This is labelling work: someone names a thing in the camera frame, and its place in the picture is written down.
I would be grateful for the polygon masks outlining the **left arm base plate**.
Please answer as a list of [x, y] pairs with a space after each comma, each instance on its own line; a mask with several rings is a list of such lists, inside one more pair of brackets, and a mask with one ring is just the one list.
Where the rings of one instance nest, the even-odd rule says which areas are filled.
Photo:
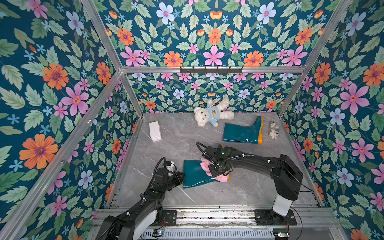
[[177, 220], [177, 211], [176, 210], [161, 210], [157, 213], [156, 221], [154, 226], [167, 227], [175, 226]]

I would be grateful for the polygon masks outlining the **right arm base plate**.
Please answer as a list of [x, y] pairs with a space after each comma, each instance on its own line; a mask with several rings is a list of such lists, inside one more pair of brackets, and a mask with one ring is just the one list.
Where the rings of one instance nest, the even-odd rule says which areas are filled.
[[272, 209], [254, 210], [255, 223], [260, 226], [296, 226], [297, 220], [293, 210], [289, 210], [286, 216], [275, 213]]

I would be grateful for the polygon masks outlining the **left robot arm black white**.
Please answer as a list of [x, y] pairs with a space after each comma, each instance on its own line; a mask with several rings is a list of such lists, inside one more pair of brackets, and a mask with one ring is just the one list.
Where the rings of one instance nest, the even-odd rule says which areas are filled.
[[108, 216], [101, 224], [97, 234], [98, 240], [137, 240], [153, 223], [163, 219], [163, 200], [166, 192], [180, 186], [185, 173], [174, 169], [169, 175], [167, 168], [159, 168], [147, 189], [140, 195], [140, 200], [124, 213], [114, 217]]

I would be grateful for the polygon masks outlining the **pink cloth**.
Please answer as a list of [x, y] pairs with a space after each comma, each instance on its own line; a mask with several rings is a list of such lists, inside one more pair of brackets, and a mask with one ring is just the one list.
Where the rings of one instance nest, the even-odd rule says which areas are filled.
[[207, 160], [206, 158], [201, 158], [201, 163], [200, 163], [202, 169], [205, 171], [206, 175], [210, 177], [210, 180], [215, 180], [217, 182], [225, 183], [230, 180], [230, 175], [219, 175], [217, 177], [213, 177], [210, 170], [209, 166], [212, 165], [212, 163]]

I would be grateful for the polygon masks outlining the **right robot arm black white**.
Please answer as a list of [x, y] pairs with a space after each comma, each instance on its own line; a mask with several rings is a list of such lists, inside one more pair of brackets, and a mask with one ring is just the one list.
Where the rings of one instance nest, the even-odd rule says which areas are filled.
[[232, 147], [213, 148], [199, 142], [197, 147], [202, 157], [208, 160], [208, 171], [214, 178], [226, 177], [235, 168], [269, 176], [274, 180], [277, 191], [273, 214], [280, 217], [288, 215], [293, 202], [298, 199], [304, 176], [288, 156], [262, 157]]

